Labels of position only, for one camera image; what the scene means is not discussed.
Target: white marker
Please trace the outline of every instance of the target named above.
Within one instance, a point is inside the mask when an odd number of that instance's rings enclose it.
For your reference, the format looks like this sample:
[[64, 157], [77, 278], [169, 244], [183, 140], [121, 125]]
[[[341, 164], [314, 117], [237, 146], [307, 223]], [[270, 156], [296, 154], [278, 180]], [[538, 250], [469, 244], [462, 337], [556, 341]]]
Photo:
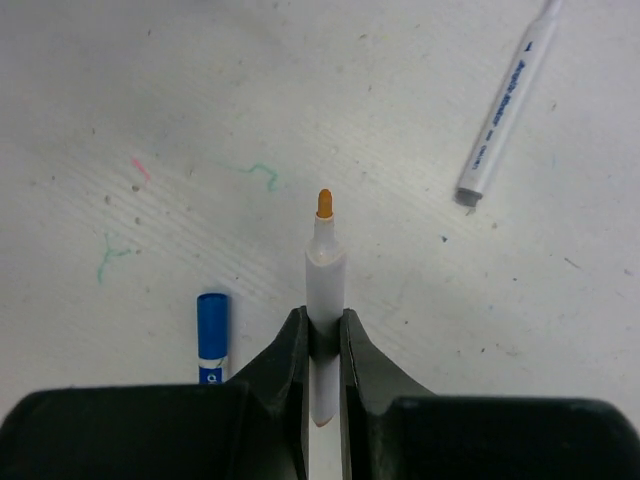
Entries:
[[340, 408], [339, 325], [347, 252], [336, 240], [331, 192], [318, 195], [313, 238], [305, 249], [311, 332], [311, 418], [326, 425]]
[[493, 177], [502, 147], [518, 118], [522, 103], [540, 67], [556, 28], [563, 0], [551, 0], [542, 15], [527, 30], [509, 74], [498, 91], [489, 118], [471, 152], [456, 189], [458, 202], [475, 207]]

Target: green ink mark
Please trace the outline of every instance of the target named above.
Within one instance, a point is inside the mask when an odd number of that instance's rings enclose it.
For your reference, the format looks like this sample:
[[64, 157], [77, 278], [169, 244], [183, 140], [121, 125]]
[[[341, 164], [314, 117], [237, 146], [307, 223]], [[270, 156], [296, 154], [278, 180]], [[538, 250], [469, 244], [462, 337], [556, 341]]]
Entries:
[[107, 266], [107, 263], [109, 263], [109, 260], [116, 257], [124, 257], [125, 255], [129, 255], [131, 253], [130, 248], [127, 248], [126, 250], [120, 250], [120, 251], [117, 251], [111, 248], [111, 246], [109, 245], [109, 235], [107, 233], [104, 234], [104, 240], [105, 240], [105, 243], [107, 244], [107, 251], [104, 253], [104, 256], [102, 257], [102, 263], [98, 267], [98, 273], [97, 273], [98, 283], [100, 285], [102, 285], [102, 280], [104, 277], [104, 268]]
[[224, 168], [228, 168], [230, 170], [234, 170], [236, 172], [240, 172], [240, 173], [253, 173], [253, 172], [257, 172], [258, 170], [262, 170], [267, 175], [269, 175], [269, 181], [267, 182], [267, 190], [269, 190], [270, 192], [275, 192], [276, 190], [278, 190], [278, 187], [276, 185], [276, 182], [278, 181], [278, 176], [279, 176], [278, 172], [276, 172], [273, 168], [269, 167], [268, 165], [265, 165], [262, 162], [256, 163], [253, 167], [249, 169], [232, 167], [231, 165], [225, 165], [224, 163], [218, 163], [218, 165]]

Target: marker cap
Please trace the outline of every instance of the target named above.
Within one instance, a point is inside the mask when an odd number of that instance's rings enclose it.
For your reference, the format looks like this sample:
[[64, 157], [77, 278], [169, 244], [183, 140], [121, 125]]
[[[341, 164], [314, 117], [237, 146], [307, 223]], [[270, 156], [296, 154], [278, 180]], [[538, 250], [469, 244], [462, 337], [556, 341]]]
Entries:
[[215, 360], [227, 356], [229, 297], [205, 293], [198, 297], [198, 356]]

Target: marker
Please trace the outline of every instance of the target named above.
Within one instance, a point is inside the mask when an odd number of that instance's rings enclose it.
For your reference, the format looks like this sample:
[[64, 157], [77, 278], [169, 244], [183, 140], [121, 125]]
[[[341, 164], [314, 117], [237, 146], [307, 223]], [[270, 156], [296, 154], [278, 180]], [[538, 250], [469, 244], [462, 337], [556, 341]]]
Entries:
[[340, 408], [338, 320], [344, 310], [347, 252], [335, 236], [329, 190], [318, 195], [313, 238], [305, 249], [307, 315], [311, 320], [311, 418], [326, 425]]
[[551, 0], [542, 15], [535, 20], [518, 47], [509, 73], [498, 91], [489, 117], [476, 140], [456, 189], [456, 200], [475, 207], [493, 177], [502, 147], [509, 139], [525, 96], [556, 29], [558, 12], [563, 0]]
[[199, 383], [223, 383], [228, 378], [229, 297], [205, 293], [198, 297]]

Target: red ink mark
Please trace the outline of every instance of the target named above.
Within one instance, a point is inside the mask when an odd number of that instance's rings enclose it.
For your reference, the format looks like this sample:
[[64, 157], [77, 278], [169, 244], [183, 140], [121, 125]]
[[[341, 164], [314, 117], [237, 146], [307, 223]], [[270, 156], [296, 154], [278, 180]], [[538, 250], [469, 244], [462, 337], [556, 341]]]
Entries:
[[140, 163], [140, 160], [138, 160], [136, 157], [133, 157], [131, 159], [131, 163], [133, 163], [135, 167], [142, 172], [142, 174], [144, 175], [145, 181], [147, 182], [151, 181], [151, 175], [149, 175], [149, 172], [147, 172], [147, 170], [142, 166], [142, 164]]

